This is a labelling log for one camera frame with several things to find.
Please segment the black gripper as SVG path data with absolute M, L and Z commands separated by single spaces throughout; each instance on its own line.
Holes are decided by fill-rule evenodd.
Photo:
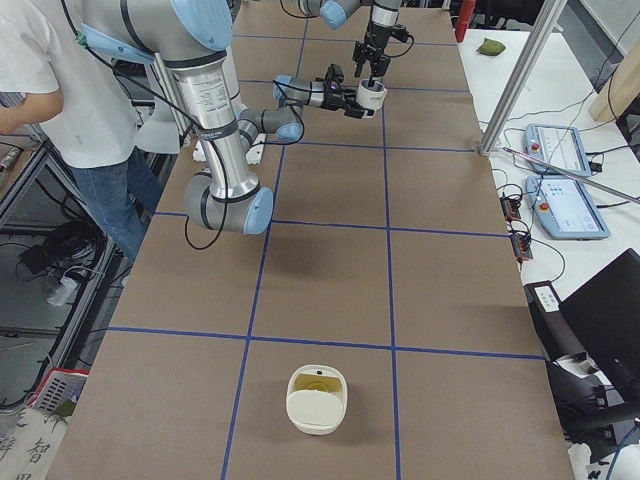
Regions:
M 375 111 L 359 106 L 357 91 L 343 88 L 340 83 L 323 84 L 323 99 L 320 108 L 329 111 L 344 110 L 344 115 L 355 119 L 371 119 Z
M 356 64 L 354 77 L 360 78 L 363 66 L 368 63 L 370 66 L 372 80 L 384 83 L 384 75 L 391 63 L 391 58 L 383 49 L 357 41 L 354 46 L 353 61 Z

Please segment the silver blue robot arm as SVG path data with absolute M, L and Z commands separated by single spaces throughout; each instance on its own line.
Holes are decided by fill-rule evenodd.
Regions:
M 370 76 L 365 85 L 372 88 L 376 82 L 381 83 L 391 60 L 402 54 L 388 55 L 386 48 L 390 39 L 401 43 L 414 42 L 414 37 L 407 28 L 398 22 L 401 1 L 295 1 L 295 10 L 290 11 L 279 2 L 281 10 L 296 19 L 321 18 L 332 30 L 341 28 L 359 10 L 368 9 L 368 20 L 364 38 L 354 46 L 352 59 L 356 65 L 354 76 L 360 78 L 365 64 L 369 65 Z
M 192 122 L 208 168 L 185 192 L 188 216 L 203 228 L 259 235 L 272 218 L 274 194 L 249 168 L 247 154 L 261 134 L 288 144 L 304 134 L 305 106 L 375 115 L 387 90 L 379 75 L 345 88 L 340 66 L 304 81 L 273 81 L 275 109 L 244 108 L 231 92 L 236 70 L 229 59 L 232 8 L 227 1 L 84 1 L 81 36 L 86 46 L 121 60 L 161 59 L 175 79 L 179 102 L 171 106 Z

